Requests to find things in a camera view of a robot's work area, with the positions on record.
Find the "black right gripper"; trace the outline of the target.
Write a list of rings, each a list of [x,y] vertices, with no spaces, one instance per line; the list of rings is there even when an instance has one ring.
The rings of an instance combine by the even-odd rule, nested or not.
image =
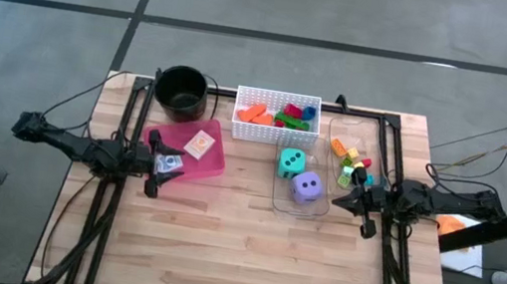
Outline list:
[[[383,219],[394,220],[393,210],[388,202],[388,191],[380,185],[366,185],[367,177],[365,168],[357,167],[351,176],[354,189],[331,201],[336,207],[362,218],[360,234],[363,239],[372,238],[377,232],[376,222],[370,218],[371,212],[382,214]]]

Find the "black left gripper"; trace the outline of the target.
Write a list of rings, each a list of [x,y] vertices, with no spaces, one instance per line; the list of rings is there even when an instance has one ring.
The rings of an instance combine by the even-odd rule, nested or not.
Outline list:
[[[183,171],[159,171],[157,157],[165,154],[183,155],[183,151],[163,143],[159,130],[150,130],[147,144],[138,143],[133,148],[133,160],[129,171],[146,175],[143,191],[148,198],[156,199],[161,185],[183,175]]]

